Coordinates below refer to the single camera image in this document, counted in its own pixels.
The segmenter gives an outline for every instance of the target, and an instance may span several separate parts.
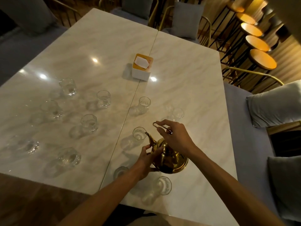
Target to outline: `person's left hand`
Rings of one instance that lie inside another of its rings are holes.
[[[151,147],[150,145],[146,145],[142,147],[137,162],[131,168],[135,170],[137,173],[139,173],[139,180],[144,179],[151,171],[158,171],[158,169],[150,166],[153,163],[153,160],[163,152],[163,147],[158,148],[155,152],[146,153],[146,150],[149,149],[150,147]]]

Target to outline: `table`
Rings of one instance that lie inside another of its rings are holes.
[[[176,107],[184,110],[181,122],[194,143],[237,178],[219,53],[158,32],[150,56],[154,58],[150,79],[140,81],[138,85],[101,187],[113,181],[113,173],[118,167],[131,167],[141,147],[149,143],[147,138],[141,143],[135,142],[131,137],[133,129],[144,127],[155,140],[159,140],[161,136],[152,123],[166,118]],[[138,116],[131,114],[131,109],[134,111],[142,96],[151,99],[148,112]],[[152,181],[162,175],[172,182],[170,194],[160,196],[153,204],[145,203],[143,200],[150,192]],[[149,173],[121,203],[208,225],[237,225],[191,161],[176,174]]]
[[[139,80],[130,75],[136,53],[149,55],[158,30],[93,9],[0,87],[0,148],[13,135],[28,131],[40,142],[26,157],[0,154],[0,173],[94,194],[99,190]],[[75,80],[78,93],[62,98],[59,80]],[[107,109],[93,106],[96,93],[108,90]],[[55,99],[60,121],[34,125],[39,106]],[[85,114],[94,114],[99,130],[79,139],[70,131]],[[62,148],[74,147],[82,158],[72,170],[57,170]]]

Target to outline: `tissue box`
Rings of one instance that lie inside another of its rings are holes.
[[[136,57],[139,56],[141,58],[144,58],[148,61],[149,66],[148,68],[142,68],[140,66],[138,66],[136,63],[133,63],[132,65],[132,77],[133,78],[138,78],[144,81],[148,81],[148,78],[151,75],[151,66],[153,64],[153,58],[146,56],[146,55],[142,55],[142,54],[137,54]]]

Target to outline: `round stool seat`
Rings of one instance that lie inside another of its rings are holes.
[[[276,61],[269,54],[258,49],[250,50],[250,59],[259,67],[266,70],[273,70],[277,67]]]
[[[248,35],[253,35],[253,36],[259,37],[259,36],[262,36],[262,34],[263,34],[262,31],[258,27],[251,25],[251,24],[241,23],[240,27],[241,27],[241,30]]]
[[[233,0],[231,0],[227,3],[227,8],[235,13],[243,13],[244,12],[244,8],[241,6],[236,7]]]
[[[246,40],[246,44],[251,48],[258,49],[263,52],[267,52],[270,50],[270,46],[262,39],[259,39],[256,36],[247,35],[245,40]]]
[[[237,13],[236,18],[243,23],[248,23],[248,24],[252,24],[252,25],[254,25],[256,23],[254,18],[252,18],[251,16],[249,16],[248,14],[245,14],[245,13]]]

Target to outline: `gold teapot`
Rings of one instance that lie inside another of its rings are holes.
[[[172,131],[170,129],[164,126],[161,127],[168,130],[167,133],[169,135],[172,134]],[[170,146],[168,146],[164,138],[161,138],[160,140],[156,141],[148,132],[145,132],[145,134],[148,136],[150,145],[153,147],[151,150],[152,152],[157,150],[159,147],[163,146],[162,154],[157,156],[153,161],[153,165],[159,171],[166,174],[174,174],[180,172],[186,167],[188,163],[188,158],[180,154],[179,152],[174,151]]]

